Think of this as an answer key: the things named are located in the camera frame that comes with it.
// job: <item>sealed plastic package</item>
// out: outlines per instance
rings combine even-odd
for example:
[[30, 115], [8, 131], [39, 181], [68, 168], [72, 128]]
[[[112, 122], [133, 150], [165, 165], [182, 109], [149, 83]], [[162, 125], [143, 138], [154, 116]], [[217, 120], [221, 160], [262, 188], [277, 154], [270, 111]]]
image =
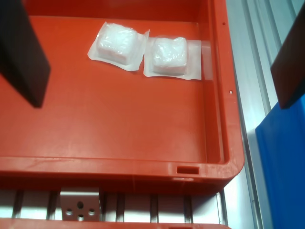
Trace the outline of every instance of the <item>sealed plastic package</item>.
[[144, 56], [145, 76], [201, 79], [201, 41], [183, 37], [149, 38]]
[[88, 56], [92, 60], [111, 63], [127, 71], [139, 69], [149, 31], [144, 35], [114, 23], [104, 23]]

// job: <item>transparent plastic wrapping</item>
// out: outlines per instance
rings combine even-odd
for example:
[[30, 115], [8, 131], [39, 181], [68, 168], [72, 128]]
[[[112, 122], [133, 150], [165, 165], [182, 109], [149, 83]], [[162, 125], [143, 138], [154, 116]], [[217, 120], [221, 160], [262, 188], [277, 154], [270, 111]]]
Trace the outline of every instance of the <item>transparent plastic wrapping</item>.
[[186, 72], [187, 53], [187, 43], [183, 37], [155, 39], [152, 46], [152, 70], [160, 74], [183, 75]]
[[114, 23], [104, 23], [88, 56], [92, 60], [116, 65], [127, 71], [139, 70], [149, 31], [144, 35]]
[[144, 75], [201, 79], [201, 41], [149, 38], [144, 55]]

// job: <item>small hole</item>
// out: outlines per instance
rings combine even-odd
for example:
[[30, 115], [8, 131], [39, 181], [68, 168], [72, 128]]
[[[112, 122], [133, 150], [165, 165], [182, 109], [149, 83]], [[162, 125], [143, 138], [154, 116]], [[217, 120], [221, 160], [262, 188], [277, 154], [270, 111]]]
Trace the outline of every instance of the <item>small hole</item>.
[[68, 216], [72, 215], [72, 209], [71, 208], [68, 208], [66, 210], [66, 215], [68, 215]]
[[178, 166], [177, 173], [183, 174], [199, 174], [199, 167]]
[[93, 216], [95, 214], [95, 211], [93, 208], [89, 209], [89, 215]]
[[82, 209], [84, 207], [84, 203], [81, 201], [78, 201], [77, 207], [78, 207], [78, 209]]
[[84, 221], [84, 215], [82, 214], [78, 215], [78, 221]]

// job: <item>hole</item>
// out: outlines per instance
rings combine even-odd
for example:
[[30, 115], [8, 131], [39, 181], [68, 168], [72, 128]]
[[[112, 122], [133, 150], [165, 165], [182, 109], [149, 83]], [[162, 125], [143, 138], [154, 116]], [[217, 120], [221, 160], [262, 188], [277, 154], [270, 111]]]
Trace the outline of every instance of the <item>hole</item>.
[[71, 208], [68, 208], [66, 210], [66, 215], [68, 215], [68, 216], [72, 215], [72, 209]]
[[93, 216], [93, 215], [95, 214], [94, 209], [93, 209], [93, 208], [89, 209], [89, 213], [88, 213], [88, 214], [91, 215], [91, 216]]
[[199, 174], [199, 167], [178, 166], [177, 173]]
[[193, 229], [192, 227], [169, 227], [168, 229]]
[[78, 215], [78, 221], [84, 221], [84, 215], [83, 214]]
[[82, 209], [84, 207], [84, 203], [81, 201], [78, 201], [77, 207], [78, 207], [78, 209]]

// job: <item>crate handle slot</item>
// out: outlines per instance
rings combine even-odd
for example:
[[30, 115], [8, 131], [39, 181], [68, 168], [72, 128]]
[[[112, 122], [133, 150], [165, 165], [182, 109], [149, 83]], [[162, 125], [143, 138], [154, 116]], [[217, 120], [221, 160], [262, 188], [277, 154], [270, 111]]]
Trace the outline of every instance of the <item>crate handle slot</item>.
[[192, 166], [178, 166], [177, 173], [182, 174], [199, 174], [199, 167], [192, 167]]

